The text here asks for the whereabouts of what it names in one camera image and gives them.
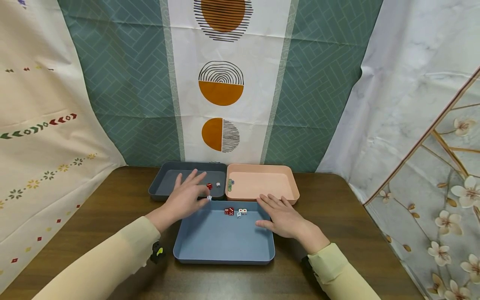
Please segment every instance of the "wooden table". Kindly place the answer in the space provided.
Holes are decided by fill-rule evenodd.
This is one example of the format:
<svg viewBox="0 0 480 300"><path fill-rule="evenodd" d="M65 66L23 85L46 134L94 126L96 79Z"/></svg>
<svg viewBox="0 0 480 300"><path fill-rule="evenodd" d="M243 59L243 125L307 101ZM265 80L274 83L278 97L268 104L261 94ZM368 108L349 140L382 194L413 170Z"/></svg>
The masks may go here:
<svg viewBox="0 0 480 300"><path fill-rule="evenodd" d="M0 299L31 299L81 255L161 205L147 193L157 172L135 167L113 171ZM339 245L381 299L423 299L342 178L297 173L295 180L300 191L295 208ZM162 236L170 249L179 226ZM295 241L275 236L275 247L275 259L267 266L183 265L169 254L127 279L110 299L328 299L313 276L302 272L298 261L305 252Z"/></svg>

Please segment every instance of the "embroidered flower motif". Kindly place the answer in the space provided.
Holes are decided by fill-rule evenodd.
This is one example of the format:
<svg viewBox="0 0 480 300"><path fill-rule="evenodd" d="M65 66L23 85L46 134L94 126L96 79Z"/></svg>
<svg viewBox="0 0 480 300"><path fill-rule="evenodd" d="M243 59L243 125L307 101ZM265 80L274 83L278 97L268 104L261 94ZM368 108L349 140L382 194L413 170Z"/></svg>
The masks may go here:
<svg viewBox="0 0 480 300"><path fill-rule="evenodd" d="M82 165L82 162L83 162L83 161L84 161L84 160L81 159L81 158L76 158L76 159L73 161L73 164L76 165L76 166L80 166L80 165Z"/></svg>
<svg viewBox="0 0 480 300"><path fill-rule="evenodd" d="M43 173L43 174L44 174L44 175L43 175L43 178L44 178L45 180L52 180L52 179L55 177L55 173L53 173L53 171L52 171L52 172L47 171L47 172L45 172L45 173Z"/></svg>
<svg viewBox="0 0 480 300"><path fill-rule="evenodd" d="M446 291L444 282L442 279L435 273L432 273L433 287L428 288L427 291L431 294L438 295L443 297Z"/></svg>
<svg viewBox="0 0 480 300"><path fill-rule="evenodd" d="M38 180L30 180L27 184L27 188L36 189L39 185L40 185L40 182L38 182Z"/></svg>
<svg viewBox="0 0 480 300"><path fill-rule="evenodd" d="M386 193L385 191L380 191L380 196L383 197L382 201L387 204L390 200L393 199L392 193Z"/></svg>
<svg viewBox="0 0 480 300"><path fill-rule="evenodd" d="M458 288L458 284L453 280L450 280L450 289L451 291L445 292L447 300L470 300L472 296L468 288Z"/></svg>
<svg viewBox="0 0 480 300"><path fill-rule="evenodd" d="M68 165L61 165L61 166L58 168L58 171L59 171L59 172L66 172L66 171L68 171L68 168L70 168Z"/></svg>
<svg viewBox="0 0 480 300"><path fill-rule="evenodd" d="M440 234L453 232L457 235L462 235L462 228L459 225L461 219L462 217L460 215L450 214L446 210L443 210L440 212L439 217L435 219L435 224L440 227L438 230Z"/></svg>
<svg viewBox="0 0 480 300"><path fill-rule="evenodd" d="M452 263L452 258L447 253L450 250L448 246L440 246L437 242L432 241L432 246L428 248L428 254L435 258L435 262L440 267Z"/></svg>
<svg viewBox="0 0 480 300"><path fill-rule="evenodd" d="M466 136L475 124L477 124L477 122L472 119L467 119L465 121L459 121L458 119L455 119L453 121L453 127L456 129L455 134L458 136Z"/></svg>
<svg viewBox="0 0 480 300"><path fill-rule="evenodd" d="M456 185L450 190L452 194L460 197L460 205L463 208L469 208L473 205L480 207L480 186L477 186L475 177L468 176L463 185Z"/></svg>
<svg viewBox="0 0 480 300"><path fill-rule="evenodd" d="M460 267L465 272L470 273L470 280L474 284L480 284L480 262L477 256L470 254L468 256L468 262L462 262Z"/></svg>
<svg viewBox="0 0 480 300"><path fill-rule="evenodd" d="M8 196L10 197L10 199L18 199L22 196L23 193L24 191L22 191L21 189L18 189L18 190L10 191L10 195Z"/></svg>

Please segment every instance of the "fabric backdrop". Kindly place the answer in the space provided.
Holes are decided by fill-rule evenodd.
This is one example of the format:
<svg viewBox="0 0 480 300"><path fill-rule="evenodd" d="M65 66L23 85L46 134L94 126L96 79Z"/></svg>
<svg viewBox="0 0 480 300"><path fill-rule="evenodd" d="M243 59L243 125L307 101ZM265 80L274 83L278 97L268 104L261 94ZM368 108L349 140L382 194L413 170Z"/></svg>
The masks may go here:
<svg viewBox="0 0 480 300"><path fill-rule="evenodd" d="M246 31L232 42L202 31L195 1L176 2L59 0L94 112L127 163L220 161L315 171L360 76L382 0L281 0L273 16L271 3L248 1ZM242 71L236 103L221 106L202 94L199 73L210 61Z"/></svg>
<svg viewBox="0 0 480 300"><path fill-rule="evenodd" d="M479 13L385 0L318 168L347 179L426 299L480 297Z"/></svg>
<svg viewBox="0 0 480 300"><path fill-rule="evenodd" d="M100 127L55 0L0 1L0 293L107 175Z"/></svg>

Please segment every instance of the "gray tray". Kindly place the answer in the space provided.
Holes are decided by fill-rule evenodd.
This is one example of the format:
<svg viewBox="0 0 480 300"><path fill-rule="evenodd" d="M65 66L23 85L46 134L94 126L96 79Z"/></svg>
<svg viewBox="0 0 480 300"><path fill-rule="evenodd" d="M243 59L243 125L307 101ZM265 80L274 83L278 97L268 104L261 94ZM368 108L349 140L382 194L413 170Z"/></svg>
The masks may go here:
<svg viewBox="0 0 480 300"><path fill-rule="evenodd" d="M153 200L165 201L173 191L175 179L179 173L182 173L182 181L192 172L193 169L198 170L198 174L206 171L207 176L200 184L213 185L210 195L214 200L225 199L225 184L227 182L227 165L220 163L192 163L169 161L162 165L160 171L155 176L148 193ZM220 187L216 187L216 183L220 182Z"/></svg>
<svg viewBox="0 0 480 300"><path fill-rule="evenodd" d="M225 215L228 207L233 216ZM247 209L241 218L239 208ZM268 264L275 256L273 233L256 220L270 220L257 202L212 201L182 220L173 255L183 264Z"/></svg>

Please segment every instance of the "hand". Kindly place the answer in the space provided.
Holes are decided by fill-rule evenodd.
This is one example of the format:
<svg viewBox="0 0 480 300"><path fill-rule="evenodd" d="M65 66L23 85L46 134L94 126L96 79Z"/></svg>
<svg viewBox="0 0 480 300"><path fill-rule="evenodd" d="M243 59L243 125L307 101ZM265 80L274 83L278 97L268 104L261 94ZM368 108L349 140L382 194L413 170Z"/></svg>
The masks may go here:
<svg viewBox="0 0 480 300"><path fill-rule="evenodd" d="M170 225L180 219L186 218L202 208L208 203L208 199L197 198L201 194L210 195L210 190L205 185L198 185L207 175L206 172L197 175L197 169L193 170L190 175L181 183L181 173L175 179L173 192L167 201L153 212L145 217L152 222L159 232L164 231Z"/></svg>
<svg viewBox="0 0 480 300"><path fill-rule="evenodd" d="M314 223L305 220L282 196L278 200L271 194L261 194L258 204L268 213L272 221L258 220L255 225L263 227L284 238L296 239L309 254L319 252L330 241Z"/></svg>

